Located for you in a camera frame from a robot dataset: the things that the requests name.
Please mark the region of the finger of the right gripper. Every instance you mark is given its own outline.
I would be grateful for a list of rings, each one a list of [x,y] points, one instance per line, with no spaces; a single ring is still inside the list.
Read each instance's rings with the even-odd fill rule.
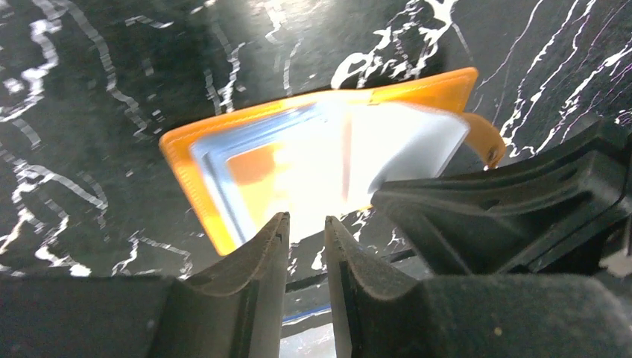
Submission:
[[[631,132],[601,120],[509,166],[385,183],[372,205],[435,274],[592,274],[631,215]]]

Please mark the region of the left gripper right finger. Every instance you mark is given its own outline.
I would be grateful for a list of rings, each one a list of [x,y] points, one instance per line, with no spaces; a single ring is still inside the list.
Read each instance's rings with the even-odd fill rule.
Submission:
[[[339,357],[629,357],[631,320],[576,275],[417,280],[363,250],[340,221],[324,241]]]

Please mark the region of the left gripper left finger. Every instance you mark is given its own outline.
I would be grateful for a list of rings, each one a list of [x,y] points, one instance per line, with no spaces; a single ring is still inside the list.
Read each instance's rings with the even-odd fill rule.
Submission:
[[[3,357],[277,357],[290,215],[186,280],[1,280]]]

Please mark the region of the orange leather card holder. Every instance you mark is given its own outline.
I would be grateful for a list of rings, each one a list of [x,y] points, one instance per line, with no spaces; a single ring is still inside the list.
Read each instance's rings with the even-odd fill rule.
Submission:
[[[324,216],[369,207],[384,183],[439,176],[462,146],[496,167],[504,140],[465,110],[477,77],[469,67],[282,98],[175,128],[159,147],[220,255],[278,212],[299,242]]]

